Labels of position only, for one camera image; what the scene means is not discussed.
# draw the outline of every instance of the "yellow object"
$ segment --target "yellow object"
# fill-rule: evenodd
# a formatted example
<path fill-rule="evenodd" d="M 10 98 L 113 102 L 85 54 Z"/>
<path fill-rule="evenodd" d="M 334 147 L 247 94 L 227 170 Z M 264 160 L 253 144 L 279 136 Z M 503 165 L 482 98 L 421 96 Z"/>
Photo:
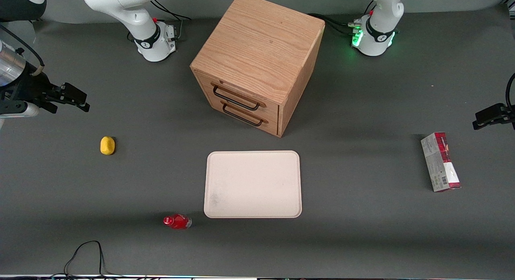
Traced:
<path fill-rule="evenodd" d="M 105 155 L 111 155 L 114 153 L 114 146 L 114 139 L 112 137 L 105 136 L 100 142 L 100 152 Z"/>

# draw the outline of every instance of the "metal cylinder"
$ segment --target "metal cylinder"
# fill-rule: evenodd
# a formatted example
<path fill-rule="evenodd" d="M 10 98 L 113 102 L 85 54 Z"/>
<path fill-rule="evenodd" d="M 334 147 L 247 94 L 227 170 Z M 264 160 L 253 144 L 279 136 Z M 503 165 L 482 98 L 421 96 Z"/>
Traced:
<path fill-rule="evenodd" d="M 0 87 L 16 80 L 25 68 L 25 59 L 0 40 Z"/>

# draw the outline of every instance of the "black metal handle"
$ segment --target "black metal handle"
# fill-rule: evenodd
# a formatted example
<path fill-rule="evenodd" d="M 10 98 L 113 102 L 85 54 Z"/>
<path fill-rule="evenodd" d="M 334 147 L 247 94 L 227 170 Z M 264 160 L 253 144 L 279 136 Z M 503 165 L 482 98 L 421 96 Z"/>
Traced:
<path fill-rule="evenodd" d="M 263 119 L 259 120 L 259 123 L 256 124 L 256 123 L 254 123 L 254 122 L 252 122 L 252 121 L 250 121 L 248 119 L 245 119 L 245 118 L 243 118 L 241 116 L 238 116 L 238 115 L 236 115 L 236 114 L 234 114 L 232 112 L 227 111 L 226 107 L 227 107 L 227 104 L 224 104 L 224 107 L 222 107 L 222 110 L 224 111 L 224 113 L 226 113 L 226 114 L 228 114 L 228 115 L 230 115 L 232 117 L 235 117 L 236 119 L 239 119 L 239 120 L 245 122 L 246 124 L 250 124 L 250 125 L 255 126 L 255 127 L 261 126 L 261 124 L 263 124 Z"/>
<path fill-rule="evenodd" d="M 224 95 L 222 95 L 222 94 L 217 93 L 216 91 L 217 91 L 217 89 L 218 89 L 218 86 L 216 86 L 215 84 L 213 84 L 213 86 L 215 86 L 215 87 L 213 88 L 213 93 L 215 93 L 215 95 L 216 95 L 217 97 L 220 97 L 220 98 L 222 98 L 222 99 L 225 99 L 225 100 L 227 100 L 227 101 L 231 102 L 232 104 L 238 105 L 239 107 L 245 108 L 245 109 L 250 110 L 250 111 L 256 111 L 256 110 L 258 109 L 258 107 L 259 107 L 259 103 L 256 103 L 256 106 L 255 106 L 255 107 L 250 107 L 250 106 L 247 106 L 247 105 L 245 105 L 245 104 L 242 104 L 242 103 L 240 103 L 240 102 L 238 102 L 238 101 L 232 100 L 232 99 L 231 99 L 231 98 L 229 98 L 229 97 L 226 97 L 226 96 L 224 96 Z"/>

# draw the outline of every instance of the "wooden drawer unit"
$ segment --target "wooden drawer unit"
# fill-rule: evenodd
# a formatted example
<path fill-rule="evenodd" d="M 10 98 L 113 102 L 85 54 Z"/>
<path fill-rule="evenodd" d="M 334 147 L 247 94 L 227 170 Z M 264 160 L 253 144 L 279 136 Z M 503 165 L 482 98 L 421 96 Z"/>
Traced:
<path fill-rule="evenodd" d="M 234 0 L 190 67 L 209 104 L 281 137 L 313 73 L 324 21 Z"/>

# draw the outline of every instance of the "plastic bottle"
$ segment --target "plastic bottle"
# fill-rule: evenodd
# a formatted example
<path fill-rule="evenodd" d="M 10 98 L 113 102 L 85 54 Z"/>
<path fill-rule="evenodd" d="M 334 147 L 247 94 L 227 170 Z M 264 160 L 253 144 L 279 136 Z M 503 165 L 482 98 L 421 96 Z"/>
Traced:
<path fill-rule="evenodd" d="M 172 229 L 187 229 L 192 226 L 192 220 L 184 214 L 165 216 L 163 223 Z"/>

